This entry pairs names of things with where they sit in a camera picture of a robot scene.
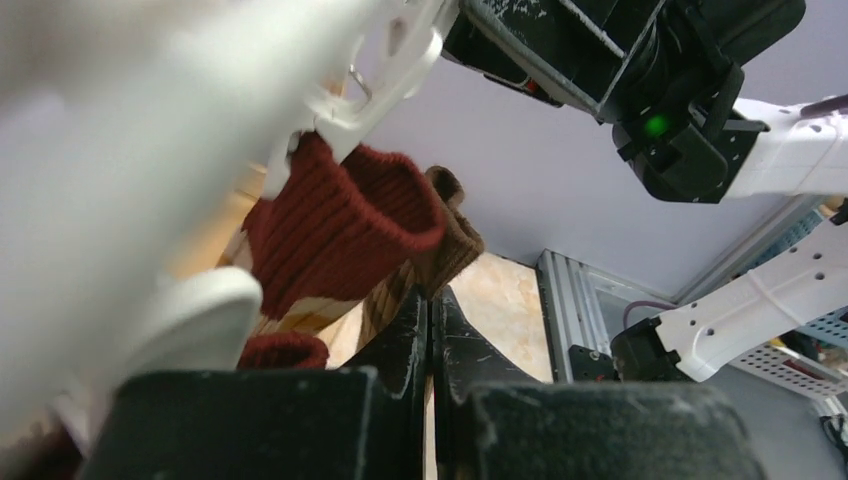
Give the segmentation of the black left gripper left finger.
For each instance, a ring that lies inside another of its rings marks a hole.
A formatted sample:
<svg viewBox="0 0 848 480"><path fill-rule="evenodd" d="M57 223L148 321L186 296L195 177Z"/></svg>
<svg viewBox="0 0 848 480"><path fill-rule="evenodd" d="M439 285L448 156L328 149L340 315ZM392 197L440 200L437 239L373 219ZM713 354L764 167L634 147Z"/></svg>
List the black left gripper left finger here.
<svg viewBox="0 0 848 480"><path fill-rule="evenodd" d="M118 391L83 479L419 479L429 308L418 289L335 370L170 371Z"/></svg>

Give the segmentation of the brown beige striped sock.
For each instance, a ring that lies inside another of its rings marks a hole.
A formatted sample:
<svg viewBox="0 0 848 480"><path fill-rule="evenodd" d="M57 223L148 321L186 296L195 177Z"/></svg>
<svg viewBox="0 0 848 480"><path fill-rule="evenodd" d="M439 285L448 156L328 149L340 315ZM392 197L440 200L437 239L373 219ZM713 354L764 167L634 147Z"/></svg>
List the brown beige striped sock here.
<svg viewBox="0 0 848 480"><path fill-rule="evenodd" d="M449 169L434 165L427 169L425 177L441 201L444 235L435 248L404 261L366 296L359 349L389 325L413 286L421 286L425 298L431 300L485 250L482 236L460 212L465 191L456 176Z"/></svg>

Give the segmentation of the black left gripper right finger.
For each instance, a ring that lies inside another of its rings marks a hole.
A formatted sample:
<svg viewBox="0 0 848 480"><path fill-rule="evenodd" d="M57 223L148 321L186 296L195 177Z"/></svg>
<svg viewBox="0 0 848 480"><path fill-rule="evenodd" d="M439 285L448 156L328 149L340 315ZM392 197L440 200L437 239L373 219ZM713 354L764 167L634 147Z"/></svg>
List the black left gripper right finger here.
<svg viewBox="0 0 848 480"><path fill-rule="evenodd" d="M746 428L691 383L544 383L466 319L431 305L442 479L762 479Z"/></svg>

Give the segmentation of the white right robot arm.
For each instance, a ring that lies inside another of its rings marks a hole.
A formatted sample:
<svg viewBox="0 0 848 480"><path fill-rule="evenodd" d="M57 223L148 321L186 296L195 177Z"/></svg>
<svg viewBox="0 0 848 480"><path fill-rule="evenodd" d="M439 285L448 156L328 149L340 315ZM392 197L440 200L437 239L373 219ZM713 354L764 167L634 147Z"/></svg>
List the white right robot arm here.
<svg viewBox="0 0 848 480"><path fill-rule="evenodd" d="M788 197L847 191L847 101L743 95L803 1L463 1L446 57L553 107L493 98L472 210L501 253L559 247L681 294Z"/></svg>

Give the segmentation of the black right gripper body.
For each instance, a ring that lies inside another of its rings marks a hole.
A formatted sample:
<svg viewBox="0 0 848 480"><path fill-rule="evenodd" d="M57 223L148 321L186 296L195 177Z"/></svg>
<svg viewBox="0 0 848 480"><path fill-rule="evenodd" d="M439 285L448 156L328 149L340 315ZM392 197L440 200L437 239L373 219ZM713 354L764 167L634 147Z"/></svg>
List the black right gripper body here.
<svg viewBox="0 0 848 480"><path fill-rule="evenodd" d="M736 82L698 1L462 1L445 54L610 124Z"/></svg>

